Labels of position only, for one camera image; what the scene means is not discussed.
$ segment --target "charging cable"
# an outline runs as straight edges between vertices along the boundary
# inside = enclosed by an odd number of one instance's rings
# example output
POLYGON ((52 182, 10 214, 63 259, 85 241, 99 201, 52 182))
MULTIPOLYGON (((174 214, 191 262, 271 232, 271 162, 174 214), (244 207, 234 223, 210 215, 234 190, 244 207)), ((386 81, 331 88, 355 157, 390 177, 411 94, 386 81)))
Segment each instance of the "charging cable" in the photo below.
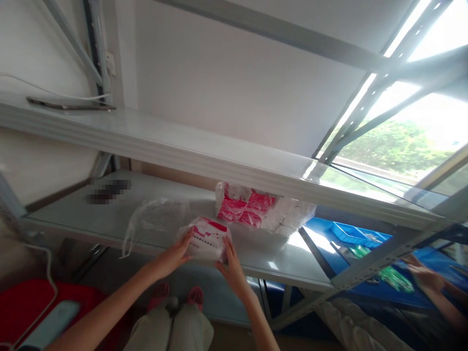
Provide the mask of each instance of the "charging cable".
POLYGON ((73 98, 73 99, 77 99, 77 100, 97 100, 99 98, 105 98, 105 97, 108 97, 112 94, 112 78, 111 78, 111 92, 110 93, 107 93, 107 94, 103 94, 103 95, 99 95, 99 96, 95 96, 95 97, 75 97, 75 96, 70 96, 70 95, 64 95, 64 94, 60 94, 60 93, 56 93, 56 92, 53 92, 53 91, 50 91, 50 90, 47 90, 47 89, 44 89, 44 88, 41 88, 40 86, 38 85, 35 85, 31 82, 28 82, 27 80, 24 80, 22 78, 19 78, 17 76, 14 76, 14 75, 11 75, 11 74, 8 74, 8 73, 2 73, 0 72, 0 77, 9 77, 9 78, 13 78, 13 79, 16 79, 16 80, 19 80, 23 83, 26 83, 28 85, 31 85, 35 88, 38 88, 38 89, 41 89, 47 93, 50 93, 50 94, 54 94, 54 95, 58 95, 58 96, 61 96, 63 98, 73 98))

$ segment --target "pink slipper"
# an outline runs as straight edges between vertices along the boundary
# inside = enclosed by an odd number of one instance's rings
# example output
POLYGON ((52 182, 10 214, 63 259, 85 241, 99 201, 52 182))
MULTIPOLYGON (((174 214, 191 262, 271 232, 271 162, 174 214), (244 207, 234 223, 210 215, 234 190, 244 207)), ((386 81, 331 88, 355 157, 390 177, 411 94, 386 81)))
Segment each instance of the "pink slipper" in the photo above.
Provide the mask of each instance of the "pink slipper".
POLYGON ((155 289, 155 295, 148 305, 148 312, 158 307, 158 305, 169 297, 169 283, 159 283, 155 289))
POLYGON ((201 287, 193 287, 189 292, 189 297, 187 298, 187 305, 196 305, 200 312, 203 312, 203 290, 201 287))

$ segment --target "shelf board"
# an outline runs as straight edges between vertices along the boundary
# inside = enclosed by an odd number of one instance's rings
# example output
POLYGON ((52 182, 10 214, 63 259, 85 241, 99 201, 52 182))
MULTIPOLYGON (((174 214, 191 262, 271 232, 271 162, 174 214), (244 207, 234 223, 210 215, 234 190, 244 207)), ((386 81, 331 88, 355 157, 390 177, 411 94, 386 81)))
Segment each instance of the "shelf board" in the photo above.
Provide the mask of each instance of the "shelf board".
MULTIPOLYGON (((193 217, 215 216, 214 192, 140 173, 118 170, 36 212, 23 217, 27 228, 58 233, 81 241, 121 249, 134 210, 148 199, 188 200, 193 217), (131 181, 131 189, 106 205, 87 204, 86 196, 116 179, 131 181)), ((298 232, 289 239, 262 230, 231 226, 233 243, 247 276, 326 291, 333 286, 298 232)), ((159 254, 174 242, 175 233, 136 234, 134 251, 159 254)))
POLYGON ((21 95, 1 93, 0 126, 412 229, 423 230, 440 220, 427 210, 308 157, 130 108, 63 112, 30 105, 21 95))

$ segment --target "tree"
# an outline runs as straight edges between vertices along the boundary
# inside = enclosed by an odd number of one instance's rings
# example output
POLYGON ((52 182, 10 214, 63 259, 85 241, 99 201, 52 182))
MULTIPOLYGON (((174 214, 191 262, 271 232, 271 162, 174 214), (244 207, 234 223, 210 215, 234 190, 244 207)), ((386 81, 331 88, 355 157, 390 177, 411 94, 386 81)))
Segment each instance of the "tree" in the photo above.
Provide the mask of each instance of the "tree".
POLYGON ((341 157, 400 174, 437 167, 450 155, 434 150, 424 128, 411 120, 389 120, 340 152, 341 157))

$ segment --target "hand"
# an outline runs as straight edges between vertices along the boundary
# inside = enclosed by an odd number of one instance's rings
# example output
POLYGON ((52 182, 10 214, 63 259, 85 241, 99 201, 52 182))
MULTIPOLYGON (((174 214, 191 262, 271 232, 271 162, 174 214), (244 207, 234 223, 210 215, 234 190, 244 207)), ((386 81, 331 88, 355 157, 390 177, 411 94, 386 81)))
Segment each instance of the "hand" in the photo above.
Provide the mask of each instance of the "hand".
POLYGON ((415 255, 410 253, 408 256, 402 258, 402 261, 405 262, 407 265, 412 265, 415 267, 425 267, 417 258, 415 255))
POLYGON ((226 267, 220 262, 216 262, 216 268, 218 268, 221 274, 226 278, 229 286, 239 300, 245 303, 251 297, 253 290, 250 288, 249 283, 247 283, 233 243, 226 236, 223 238, 223 241, 226 246, 229 268, 226 269, 226 267))
POLYGON ((154 261, 143 266, 141 270, 148 276, 150 284, 168 276, 192 258, 191 256, 185 256, 185 253, 193 236, 194 229, 191 227, 175 245, 168 248, 154 261))
POLYGON ((427 267, 408 265, 408 269, 422 290, 430 290, 439 293, 445 286, 445 279, 427 267))

